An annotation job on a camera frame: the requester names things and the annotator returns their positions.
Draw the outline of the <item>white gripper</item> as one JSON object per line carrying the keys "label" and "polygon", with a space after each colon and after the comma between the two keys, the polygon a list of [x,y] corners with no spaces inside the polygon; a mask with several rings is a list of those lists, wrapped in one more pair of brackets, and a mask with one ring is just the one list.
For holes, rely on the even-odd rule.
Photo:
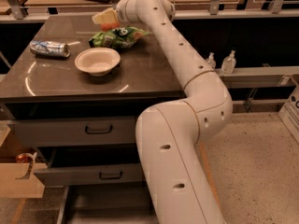
{"label": "white gripper", "polygon": [[118,23],[118,18],[121,22],[137,22],[135,0],[120,0],[116,10],[110,7],[92,16],[95,24]]}

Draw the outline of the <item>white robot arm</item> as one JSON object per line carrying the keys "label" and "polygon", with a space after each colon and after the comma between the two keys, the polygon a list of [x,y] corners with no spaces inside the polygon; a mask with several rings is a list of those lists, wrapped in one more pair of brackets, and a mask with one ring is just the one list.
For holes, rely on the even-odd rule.
{"label": "white robot arm", "polygon": [[226,224],[197,158],[195,146],[219,133],[233,102],[219,75],[170,21],[167,0],[120,0],[122,22],[141,22],[155,35],[184,99],[148,107],[138,117],[135,140],[159,224]]}

